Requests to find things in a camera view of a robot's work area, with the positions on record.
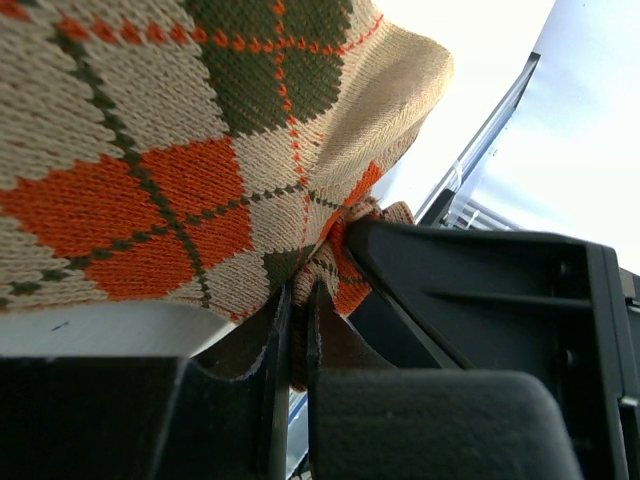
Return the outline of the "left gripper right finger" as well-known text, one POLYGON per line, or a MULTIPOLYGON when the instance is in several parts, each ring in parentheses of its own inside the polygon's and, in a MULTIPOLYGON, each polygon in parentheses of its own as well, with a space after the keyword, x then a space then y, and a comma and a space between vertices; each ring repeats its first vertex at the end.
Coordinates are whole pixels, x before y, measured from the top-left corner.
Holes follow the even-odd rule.
POLYGON ((323 283, 308 313, 310 464, 315 479, 390 479, 395 369, 336 311, 323 283))

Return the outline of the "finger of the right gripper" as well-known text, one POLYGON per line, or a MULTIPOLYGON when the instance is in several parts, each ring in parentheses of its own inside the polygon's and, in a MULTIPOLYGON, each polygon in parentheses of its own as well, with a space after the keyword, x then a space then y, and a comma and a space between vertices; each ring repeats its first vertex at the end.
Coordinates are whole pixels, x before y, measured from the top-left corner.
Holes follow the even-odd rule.
POLYGON ((588 479, 639 475, 639 278, 556 234, 360 220, 346 250, 441 368, 527 373, 588 479))

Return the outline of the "argyle beige orange sock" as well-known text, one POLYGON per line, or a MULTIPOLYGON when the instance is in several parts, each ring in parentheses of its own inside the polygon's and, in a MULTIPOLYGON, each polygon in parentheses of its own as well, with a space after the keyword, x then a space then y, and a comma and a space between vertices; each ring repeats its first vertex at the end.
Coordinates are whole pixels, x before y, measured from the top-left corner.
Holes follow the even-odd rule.
POLYGON ((240 324, 370 285, 346 227, 415 141, 451 52, 371 1, 5 1, 1 310, 162 300, 240 324))

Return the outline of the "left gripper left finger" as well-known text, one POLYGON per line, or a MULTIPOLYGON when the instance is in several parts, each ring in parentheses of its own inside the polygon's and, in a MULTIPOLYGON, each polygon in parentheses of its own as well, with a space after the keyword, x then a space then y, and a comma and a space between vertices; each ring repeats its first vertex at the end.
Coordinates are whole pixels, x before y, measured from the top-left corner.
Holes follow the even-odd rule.
POLYGON ((283 479, 291 288, 198 354, 189 368, 186 479, 283 479))

